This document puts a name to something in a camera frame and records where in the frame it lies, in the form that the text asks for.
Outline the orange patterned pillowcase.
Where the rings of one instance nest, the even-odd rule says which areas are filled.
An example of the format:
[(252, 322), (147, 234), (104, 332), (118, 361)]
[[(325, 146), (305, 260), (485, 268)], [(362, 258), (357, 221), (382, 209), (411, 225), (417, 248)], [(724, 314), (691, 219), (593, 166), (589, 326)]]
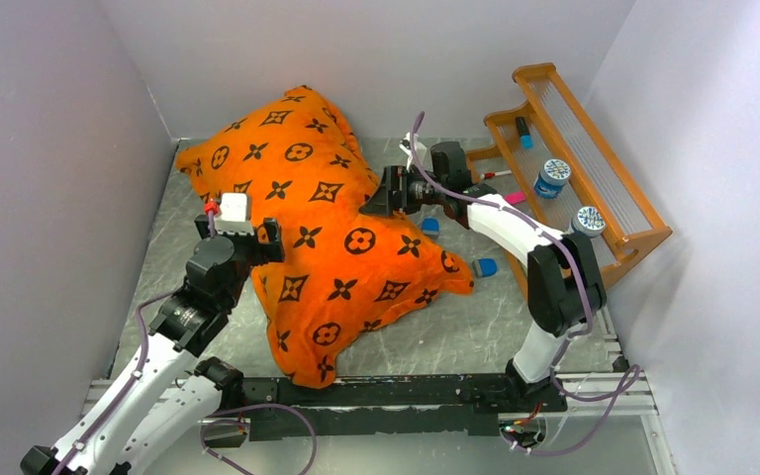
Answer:
[(308, 86), (180, 151), (176, 166), (203, 201), (243, 193), (256, 226), (279, 223), (285, 257), (254, 268), (251, 282), (273, 359), (295, 385), (328, 387), (360, 336), (443, 292), (472, 291), (462, 259), (407, 216), (360, 213), (378, 175), (340, 109)]

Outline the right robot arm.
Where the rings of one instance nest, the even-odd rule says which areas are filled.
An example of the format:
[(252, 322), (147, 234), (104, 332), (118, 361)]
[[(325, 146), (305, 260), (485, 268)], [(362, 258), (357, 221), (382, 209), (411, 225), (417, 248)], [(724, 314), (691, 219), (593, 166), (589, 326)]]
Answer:
[(552, 382), (569, 339), (589, 333), (592, 317), (607, 302), (591, 240), (550, 228), (493, 187), (474, 182), (458, 142), (428, 149), (430, 169), (421, 162), (426, 149), (414, 135), (401, 139), (400, 148), (406, 163), (384, 168), (377, 190), (360, 211), (387, 217), (439, 205), (446, 216), (494, 241), (520, 263), (532, 324), (507, 365), (504, 394), (514, 409), (529, 410)]

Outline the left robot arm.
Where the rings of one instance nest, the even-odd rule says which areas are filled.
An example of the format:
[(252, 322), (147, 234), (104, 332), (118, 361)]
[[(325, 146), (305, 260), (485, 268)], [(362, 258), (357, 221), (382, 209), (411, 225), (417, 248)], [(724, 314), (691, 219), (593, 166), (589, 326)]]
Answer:
[(278, 222), (204, 215), (182, 285), (155, 298), (150, 323), (136, 311), (142, 343), (92, 409), (54, 445), (35, 445), (24, 474), (142, 474), (199, 420), (234, 414), (242, 405), (242, 373), (218, 357), (198, 359), (228, 324), (255, 266), (280, 262)]

